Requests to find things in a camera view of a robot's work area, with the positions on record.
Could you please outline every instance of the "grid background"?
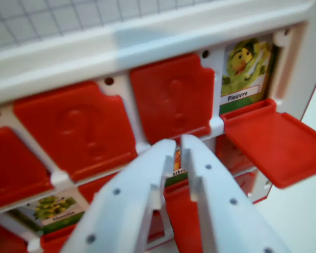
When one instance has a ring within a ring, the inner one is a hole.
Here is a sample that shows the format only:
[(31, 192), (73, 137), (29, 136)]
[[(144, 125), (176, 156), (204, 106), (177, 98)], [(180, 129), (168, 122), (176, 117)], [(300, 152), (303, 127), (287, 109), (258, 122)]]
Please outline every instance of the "grid background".
[(0, 51), (216, 0), (0, 0)]

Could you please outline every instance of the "yellow character face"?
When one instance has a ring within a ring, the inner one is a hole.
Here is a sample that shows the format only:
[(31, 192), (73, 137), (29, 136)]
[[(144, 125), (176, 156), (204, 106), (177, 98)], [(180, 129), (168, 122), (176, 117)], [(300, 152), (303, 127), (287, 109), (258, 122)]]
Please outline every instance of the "yellow character face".
[(247, 48), (237, 50), (231, 59), (231, 69), (235, 72), (234, 75), (241, 74), (252, 59), (253, 55)]

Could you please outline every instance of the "green character illustration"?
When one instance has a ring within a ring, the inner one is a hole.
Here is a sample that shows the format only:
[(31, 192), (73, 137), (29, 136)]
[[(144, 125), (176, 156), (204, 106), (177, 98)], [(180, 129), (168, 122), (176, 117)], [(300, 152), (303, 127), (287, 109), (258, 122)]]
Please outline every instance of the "green character illustration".
[(260, 45), (259, 40), (251, 38), (239, 42), (227, 60), (227, 73), (222, 80), (221, 96), (248, 88), (260, 75), (266, 73), (263, 65), (270, 55), (270, 45), (266, 42)]
[(75, 203), (76, 201), (73, 198), (65, 199), (64, 197), (58, 198), (56, 196), (49, 196), (38, 201), (38, 205), (35, 207), (33, 216), (35, 217), (35, 220), (53, 218), (56, 214), (67, 210)]

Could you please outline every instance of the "white table surface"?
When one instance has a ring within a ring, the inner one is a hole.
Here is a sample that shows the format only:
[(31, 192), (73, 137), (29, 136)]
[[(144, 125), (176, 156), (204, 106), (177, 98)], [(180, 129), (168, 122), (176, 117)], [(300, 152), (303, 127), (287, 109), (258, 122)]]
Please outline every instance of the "white table surface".
[[(302, 122), (316, 130), (316, 90)], [(316, 253), (316, 175), (284, 190), (273, 186), (255, 206), (293, 253)], [(148, 252), (179, 251), (172, 240)]]

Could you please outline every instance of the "red plastic panel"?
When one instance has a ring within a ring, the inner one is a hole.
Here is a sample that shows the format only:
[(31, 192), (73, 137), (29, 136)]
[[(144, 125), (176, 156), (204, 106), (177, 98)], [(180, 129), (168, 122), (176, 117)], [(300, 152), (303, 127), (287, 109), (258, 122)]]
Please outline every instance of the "red plastic panel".
[(234, 175), (253, 166), (246, 155), (225, 134), (216, 137), (215, 154)]
[(203, 68), (196, 54), (133, 69), (130, 78), (150, 144), (211, 133), (214, 71)]
[(27, 243), (0, 226), (0, 253), (27, 253)]
[(155, 210), (152, 214), (152, 220), (150, 225), (149, 236), (147, 238), (147, 243), (158, 240), (165, 236), (164, 224), (159, 211)]
[(40, 244), (43, 248), (43, 253), (58, 253), (70, 237), (72, 231), (75, 229), (76, 224), (58, 231), (49, 233), (48, 235), (41, 236)]
[(52, 188), (38, 158), (10, 128), (0, 128), (0, 207)]
[(316, 131), (267, 99), (222, 114), (227, 137), (277, 187), (316, 174)]
[(165, 189), (166, 209), (180, 253), (202, 253), (198, 208), (191, 202), (189, 181)]
[(106, 183), (108, 183), (117, 173), (111, 174), (106, 177), (99, 178), (90, 183), (83, 184), (78, 187), (80, 193), (84, 196), (86, 201), (91, 203), (93, 201), (94, 195), (98, 192)]
[(93, 81), (19, 100), (14, 112), (74, 181), (137, 156), (122, 98), (105, 95)]
[(247, 172), (234, 178), (244, 193), (248, 194), (253, 190), (255, 183), (255, 172)]

